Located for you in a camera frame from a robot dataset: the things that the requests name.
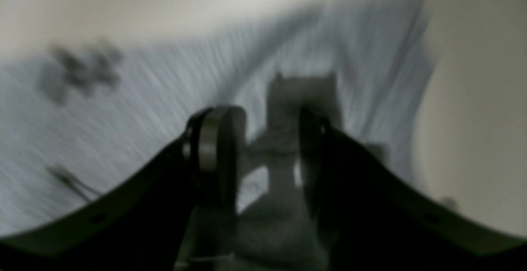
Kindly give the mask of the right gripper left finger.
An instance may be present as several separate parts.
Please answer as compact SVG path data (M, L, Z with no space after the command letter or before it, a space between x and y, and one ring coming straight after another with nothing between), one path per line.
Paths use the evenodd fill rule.
M50 224L1 238L2 271L171 271L192 211L235 213L246 115L205 108L116 189Z

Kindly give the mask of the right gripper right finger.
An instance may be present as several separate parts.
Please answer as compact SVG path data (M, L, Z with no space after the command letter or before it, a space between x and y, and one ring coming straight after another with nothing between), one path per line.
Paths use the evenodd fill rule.
M332 271L525 271L526 239L471 222L393 175L307 108L299 116L310 215Z

